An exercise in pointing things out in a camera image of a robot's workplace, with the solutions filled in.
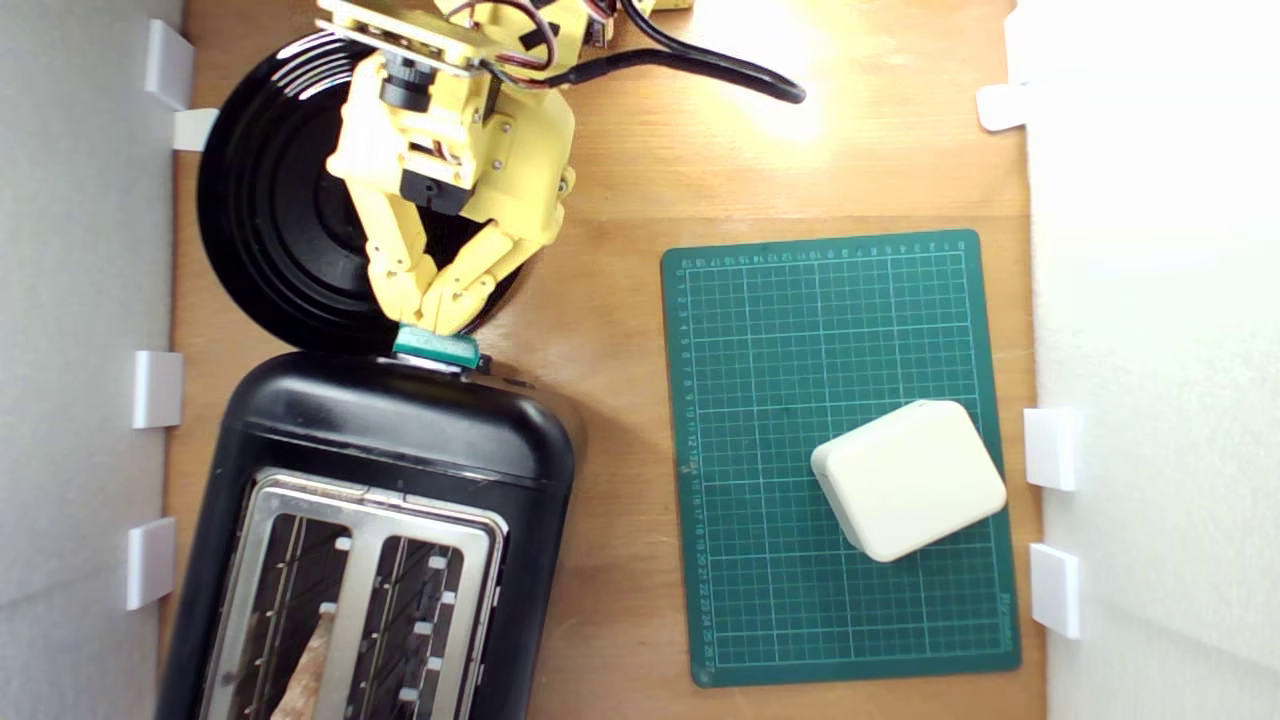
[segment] wooden table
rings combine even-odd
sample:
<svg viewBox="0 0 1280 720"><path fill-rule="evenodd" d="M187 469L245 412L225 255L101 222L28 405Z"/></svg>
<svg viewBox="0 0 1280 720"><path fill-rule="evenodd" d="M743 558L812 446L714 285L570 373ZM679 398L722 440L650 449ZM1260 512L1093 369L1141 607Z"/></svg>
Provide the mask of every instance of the wooden table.
<svg viewBox="0 0 1280 720"><path fill-rule="evenodd" d="M634 69L568 91L577 188L558 242L479 337L573 397L589 420L530 717L1018 719L1044 714L1044 641L1027 612L1038 497L1023 482L1034 404L1028 195L1020 133L979 129L973 96L1005 77L1012 0L698 0L678 35L772 65L809 90L785 105L700 78ZM303 0L188 0L196 106L312 28ZM626 45L639 45L623 33ZM186 415L169 445L166 511L189 547L234 384L285 351L214 278L193 208L198 156L178 158L174 346ZM667 247L973 227L988 311L1019 571L1021 670L701 691L689 653L659 311ZM640 351L618 352L618 347Z"/></svg>

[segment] white box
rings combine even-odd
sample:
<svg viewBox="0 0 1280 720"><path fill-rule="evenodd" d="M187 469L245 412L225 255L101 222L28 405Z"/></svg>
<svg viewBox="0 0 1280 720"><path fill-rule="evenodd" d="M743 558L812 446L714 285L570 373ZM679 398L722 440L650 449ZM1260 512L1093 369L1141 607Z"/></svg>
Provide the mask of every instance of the white box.
<svg viewBox="0 0 1280 720"><path fill-rule="evenodd" d="M922 400L818 446L822 491L855 547L890 562L998 512L1006 502L969 413Z"/></svg>

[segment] cutting mat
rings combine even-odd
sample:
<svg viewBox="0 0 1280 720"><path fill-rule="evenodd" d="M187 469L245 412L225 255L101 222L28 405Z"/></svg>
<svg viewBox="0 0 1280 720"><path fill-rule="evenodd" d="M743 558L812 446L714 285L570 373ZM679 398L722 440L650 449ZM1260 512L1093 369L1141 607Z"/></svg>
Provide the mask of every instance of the cutting mat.
<svg viewBox="0 0 1280 720"><path fill-rule="evenodd" d="M694 682L1016 667L1007 510L879 564L809 469L927 397L964 404L1004 471L978 236L676 249L662 279Z"/></svg>

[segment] toaster slot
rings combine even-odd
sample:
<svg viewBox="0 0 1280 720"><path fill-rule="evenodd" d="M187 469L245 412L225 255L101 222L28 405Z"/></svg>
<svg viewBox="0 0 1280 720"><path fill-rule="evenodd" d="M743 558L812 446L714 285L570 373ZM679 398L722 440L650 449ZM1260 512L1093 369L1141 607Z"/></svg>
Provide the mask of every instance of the toaster slot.
<svg viewBox="0 0 1280 720"><path fill-rule="evenodd" d="M465 717L506 530L428 498L265 478L242 519L204 717Z"/></svg>

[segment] black cable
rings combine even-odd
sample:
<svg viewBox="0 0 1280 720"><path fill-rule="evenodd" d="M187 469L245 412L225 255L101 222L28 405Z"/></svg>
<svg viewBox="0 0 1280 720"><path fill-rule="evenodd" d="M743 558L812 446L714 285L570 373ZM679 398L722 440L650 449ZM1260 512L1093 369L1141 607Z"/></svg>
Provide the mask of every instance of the black cable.
<svg viewBox="0 0 1280 720"><path fill-rule="evenodd" d="M596 58L595 60L588 60L586 63L579 63L563 73L547 78L547 85L550 87L568 83L581 85L584 82L604 77L609 73L626 68L634 68L636 65L662 65L673 70L709 77L730 82L748 90L754 90L776 100L785 100L787 102L801 102L805 95L804 88L800 88L799 86L795 86L792 90L791 87L762 78L758 74L732 68L722 63L714 63L704 58L677 55L676 53L654 49L626 50L623 53L614 53L613 55Z"/></svg>
<svg viewBox="0 0 1280 720"><path fill-rule="evenodd" d="M663 50L628 50L605 55L586 63L579 63L568 70L547 78L547 85L556 87L566 83L584 83L612 72L636 65L660 65L680 72L692 73L754 90L786 102L799 104L805 99L805 90L790 78L754 63L716 53L705 47L677 40L655 24L635 5L635 0L618 0L623 12L650 40L662 45Z"/></svg>
<svg viewBox="0 0 1280 720"><path fill-rule="evenodd" d="M627 19L630 19L632 24L640 28L640 32L643 32L649 40L653 40L654 42L662 45L663 47L671 50L672 53L682 55L692 55L695 58L703 58L713 63L719 63L723 65L737 68L742 72L758 74L763 78L767 78L769 82L774 82L782 86L788 86L796 91L804 92L803 90L800 90L800 86L792 82L790 78L783 77L782 74L778 74L768 68L756 65L755 63L751 63L749 60L742 60L741 58L735 58L732 55L717 53L716 50L700 47L691 42L685 42L678 37L667 35L666 31L655 26L652 19L649 19L644 13L640 12L640 8L636 6L635 0L618 0L618 1L622 4L622 12L627 14Z"/></svg>

